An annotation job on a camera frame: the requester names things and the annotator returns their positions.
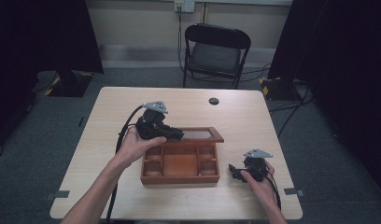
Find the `table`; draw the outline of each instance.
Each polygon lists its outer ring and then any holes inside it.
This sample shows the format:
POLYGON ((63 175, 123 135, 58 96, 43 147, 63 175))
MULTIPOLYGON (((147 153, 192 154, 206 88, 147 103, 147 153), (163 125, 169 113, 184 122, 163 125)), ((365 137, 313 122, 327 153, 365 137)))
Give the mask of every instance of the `table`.
MULTIPOLYGON (((102 88, 92 109, 60 190, 67 198, 56 198, 50 210, 63 218, 92 185, 115 154, 118 133, 131 113, 143 103, 164 101, 169 113, 164 123, 172 127, 215 127, 224 138, 217 143, 220 179, 215 184, 142 185, 142 160, 134 162, 120 178, 112 218, 165 220, 264 219, 265 214, 248 184, 232 178, 228 164, 244 167, 243 154, 259 148, 274 156, 275 181, 287 219, 303 212, 293 188, 266 103, 259 91, 165 88, 102 88), (211 97, 219 99, 211 105, 211 97)), ((131 123, 142 115, 139 111, 131 123)), ((102 217, 106 216, 108 205, 102 217)))

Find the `person's left hand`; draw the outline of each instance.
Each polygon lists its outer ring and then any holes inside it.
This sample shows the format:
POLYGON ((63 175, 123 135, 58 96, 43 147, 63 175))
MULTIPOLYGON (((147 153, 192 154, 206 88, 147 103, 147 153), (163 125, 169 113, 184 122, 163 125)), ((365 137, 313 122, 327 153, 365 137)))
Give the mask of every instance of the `person's left hand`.
POLYGON ((117 156, 119 156, 121 160, 131 164, 133 161, 140 159, 148 149, 159 146, 166 141, 167 139, 165 137, 144 140, 138 134, 135 126, 133 126, 127 130, 117 156))

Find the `person's left arm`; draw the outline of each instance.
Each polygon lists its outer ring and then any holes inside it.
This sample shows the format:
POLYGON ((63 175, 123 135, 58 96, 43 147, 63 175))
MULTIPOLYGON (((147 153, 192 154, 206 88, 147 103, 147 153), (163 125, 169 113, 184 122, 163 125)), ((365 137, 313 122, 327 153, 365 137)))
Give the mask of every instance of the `person's left arm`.
POLYGON ((151 147, 166 141, 164 137, 143 140, 135 127, 128 130, 118 153, 108 162, 89 190, 71 208, 62 223, 98 223, 106 202, 123 171, 151 147))

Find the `forearm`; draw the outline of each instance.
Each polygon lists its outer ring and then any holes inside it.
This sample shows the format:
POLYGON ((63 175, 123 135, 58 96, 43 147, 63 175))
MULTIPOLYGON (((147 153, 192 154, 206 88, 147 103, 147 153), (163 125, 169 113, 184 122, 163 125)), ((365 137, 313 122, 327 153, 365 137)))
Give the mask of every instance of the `forearm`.
POLYGON ((62 223, 98 223, 112 190, 128 166, 130 166, 128 162, 121 161, 118 157, 109 161, 85 195, 64 217, 62 223))
POLYGON ((269 219, 270 224, 286 224, 287 220, 284 218, 277 204, 275 203, 265 203, 263 209, 266 216, 269 219))

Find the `open box lid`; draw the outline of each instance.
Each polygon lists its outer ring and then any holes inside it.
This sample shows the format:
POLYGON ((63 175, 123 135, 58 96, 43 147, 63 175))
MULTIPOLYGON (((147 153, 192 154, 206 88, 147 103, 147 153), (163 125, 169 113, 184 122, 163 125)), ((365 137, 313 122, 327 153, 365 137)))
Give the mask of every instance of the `open box lid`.
POLYGON ((169 140, 164 145, 176 144, 205 144, 205 143, 223 143, 222 136, 214 127, 188 127, 180 128, 184 136, 180 141, 169 140))

